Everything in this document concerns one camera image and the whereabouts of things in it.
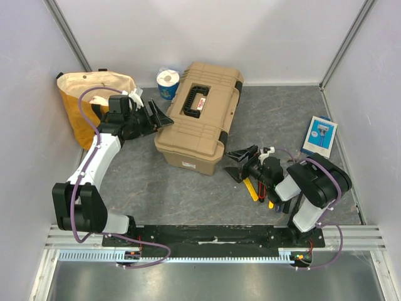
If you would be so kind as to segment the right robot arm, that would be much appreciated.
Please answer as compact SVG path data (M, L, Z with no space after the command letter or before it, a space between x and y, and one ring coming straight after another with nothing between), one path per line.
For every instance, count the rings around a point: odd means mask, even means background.
M278 245L303 246L313 241L322 217L352 188L352 181L318 153L293 159L292 165L283 168L274 156L276 151L275 147L252 145L226 152L240 166L225 167L225 171L238 183L250 184L255 179L258 186L249 188L253 199L267 201L270 208L289 215L286 227L272 234L271 240Z

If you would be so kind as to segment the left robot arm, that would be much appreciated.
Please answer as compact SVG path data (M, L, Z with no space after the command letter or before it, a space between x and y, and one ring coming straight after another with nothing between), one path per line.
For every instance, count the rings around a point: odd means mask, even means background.
M95 129L90 150L65 183L53 186L56 222L65 231L116 233L122 245L132 246L138 238L135 220L109 212L100 196L103 178L125 141L153 134L174 121L153 100L147 107L138 107L128 95L112 95L108 103L106 114L97 105L92 106L101 122Z

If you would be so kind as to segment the tan plastic toolbox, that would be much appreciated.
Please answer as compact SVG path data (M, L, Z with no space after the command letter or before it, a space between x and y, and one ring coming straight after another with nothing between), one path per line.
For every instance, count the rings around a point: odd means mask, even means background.
M243 83L235 68L193 62L184 70L167 110L174 123L154 139L168 164L214 174L226 150Z

